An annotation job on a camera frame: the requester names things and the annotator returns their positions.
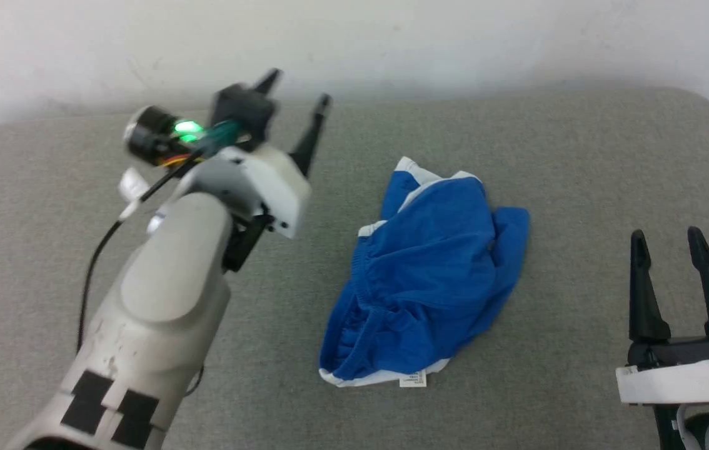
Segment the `blue garment with white trim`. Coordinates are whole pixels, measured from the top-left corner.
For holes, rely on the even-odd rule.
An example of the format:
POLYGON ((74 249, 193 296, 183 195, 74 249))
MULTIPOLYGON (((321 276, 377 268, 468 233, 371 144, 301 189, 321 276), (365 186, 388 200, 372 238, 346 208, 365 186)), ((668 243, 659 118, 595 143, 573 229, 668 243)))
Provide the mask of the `blue garment with white trim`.
POLYGON ((401 157, 380 218, 358 230, 323 337, 323 381, 426 386, 497 319, 520 279, 530 233, 529 211, 490 207, 474 174, 438 176, 401 157))

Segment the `grey fabric sofa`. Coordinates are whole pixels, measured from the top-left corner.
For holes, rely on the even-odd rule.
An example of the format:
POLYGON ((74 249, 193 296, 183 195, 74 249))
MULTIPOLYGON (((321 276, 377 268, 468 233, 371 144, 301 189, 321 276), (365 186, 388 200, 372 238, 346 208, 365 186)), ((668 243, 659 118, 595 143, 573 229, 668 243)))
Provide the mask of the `grey fabric sofa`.
MULTIPOLYGON (((0 450, 51 398, 76 342, 91 254, 124 208, 128 114, 0 125, 0 450)), ((268 233, 242 271, 200 388, 166 450, 658 450, 621 404, 631 233, 663 318, 703 334, 688 227, 709 242, 709 100, 599 89, 475 101, 334 101, 296 239, 268 233), (531 214, 523 273, 491 329, 427 387, 338 388, 318 375, 358 228, 402 156, 479 177, 531 214)))

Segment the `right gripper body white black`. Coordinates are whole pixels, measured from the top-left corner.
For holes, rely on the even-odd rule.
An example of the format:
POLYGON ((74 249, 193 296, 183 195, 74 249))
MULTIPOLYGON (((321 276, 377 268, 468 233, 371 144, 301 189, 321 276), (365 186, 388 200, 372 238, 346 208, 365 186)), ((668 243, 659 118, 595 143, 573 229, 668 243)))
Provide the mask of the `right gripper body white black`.
POLYGON ((616 382, 624 404, 709 404, 709 337, 633 342, 616 382))

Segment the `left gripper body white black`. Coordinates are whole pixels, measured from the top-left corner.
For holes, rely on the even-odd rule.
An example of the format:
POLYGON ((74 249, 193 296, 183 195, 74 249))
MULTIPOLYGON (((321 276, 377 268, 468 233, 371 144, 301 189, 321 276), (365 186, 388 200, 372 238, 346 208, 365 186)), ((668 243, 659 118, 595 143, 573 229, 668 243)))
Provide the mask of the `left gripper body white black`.
POLYGON ((149 220, 148 234, 154 234, 178 199, 200 192, 215 197, 240 223, 263 216, 278 234, 295 236, 311 199, 312 132, 292 153, 268 142, 244 142, 245 134, 238 121, 201 126, 158 106, 146 106, 129 120, 124 131, 129 153, 162 166, 178 180, 149 220))

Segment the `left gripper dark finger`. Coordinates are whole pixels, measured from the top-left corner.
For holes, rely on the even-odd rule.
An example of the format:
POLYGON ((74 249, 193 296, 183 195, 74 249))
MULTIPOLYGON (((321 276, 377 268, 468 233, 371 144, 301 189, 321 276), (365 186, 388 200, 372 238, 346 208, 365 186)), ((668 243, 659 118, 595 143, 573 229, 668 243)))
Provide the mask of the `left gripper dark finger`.
POLYGON ((332 97, 329 94, 322 94, 311 112, 311 122, 304 131, 301 139, 289 154, 293 163, 305 179, 309 179, 309 172, 316 154, 318 141, 323 132, 329 108, 332 105, 332 97))
POLYGON ((271 94, 272 88, 276 85, 280 77, 282 76, 282 71, 278 68, 272 68, 267 71, 266 74, 260 79, 254 86, 253 91, 262 95, 271 94))

